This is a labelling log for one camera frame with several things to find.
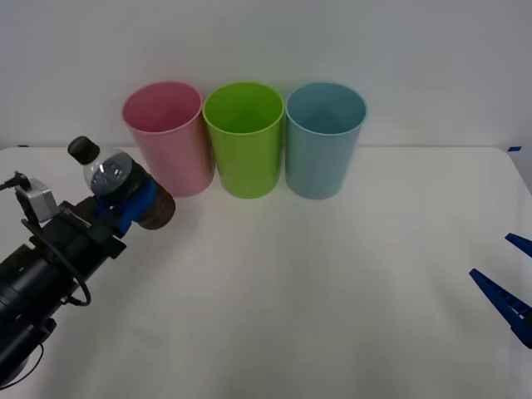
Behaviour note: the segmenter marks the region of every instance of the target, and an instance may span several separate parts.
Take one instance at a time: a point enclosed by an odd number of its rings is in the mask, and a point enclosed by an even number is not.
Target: white table
[[[89,195],[64,149],[0,151],[0,180],[14,170],[58,202]],[[2,258],[27,242],[21,217],[0,193]],[[236,199],[216,177],[164,229],[128,233],[93,304],[57,314],[42,365],[0,398],[527,397],[532,352],[468,275],[532,303],[510,232],[532,237],[532,197],[490,148],[359,148],[324,201],[283,177]]]

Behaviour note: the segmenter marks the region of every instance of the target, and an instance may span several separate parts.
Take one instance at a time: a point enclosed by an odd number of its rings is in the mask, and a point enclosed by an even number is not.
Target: bottle cap
[[[100,154],[100,147],[81,135],[68,145],[68,153],[82,165],[90,164]]]

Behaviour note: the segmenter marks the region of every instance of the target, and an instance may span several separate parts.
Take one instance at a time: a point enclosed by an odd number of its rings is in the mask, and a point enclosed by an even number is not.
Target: black cable
[[[27,191],[32,188],[30,181],[25,175],[19,172],[15,172],[15,175],[11,179],[4,181],[3,184],[0,185],[0,191],[5,189],[11,189],[18,185],[20,185],[24,191]]]
[[[41,347],[41,356],[39,356],[39,358],[37,359],[37,362],[35,363],[35,365],[32,367],[32,370],[30,370],[29,372],[26,373],[26,375],[24,375],[24,377],[22,378],[19,378],[18,380],[16,380],[15,382],[12,382],[11,384],[7,384],[7,385],[4,385],[3,387],[0,387],[0,391],[3,391],[4,389],[8,389],[8,388],[11,388],[15,385],[17,385],[19,382],[22,382],[26,379],[26,377],[29,377],[30,374],[32,374],[35,369],[37,368],[37,366],[39,365],[39,363],[41,362],[42,360],[42,357],[44,356],[44,346],[42,344],[39,344],[39,347]]]
[[[89,292],[89,288],[85,284],[85,279],[80,275],[80,273],[74,268],[74,266],[71,265],[70,262],[62,255],[62,253],[57,249],[54,244],[50,243],[47,238],[38,231],[35,227],[33,227],[27,220],[22,219],[21,220],[24,227],[39,240],[41,243],[43,243],[56,257],[59,259],[59,264],[67,270],[67,272],[76,280],[77,284],[80,286],[81,291],[83,291],[83,294],[85,295],[85,302],[80,301],[79,299],[69,297],[69,302],[75,306],[89,306],[92,301],[91,293]]]

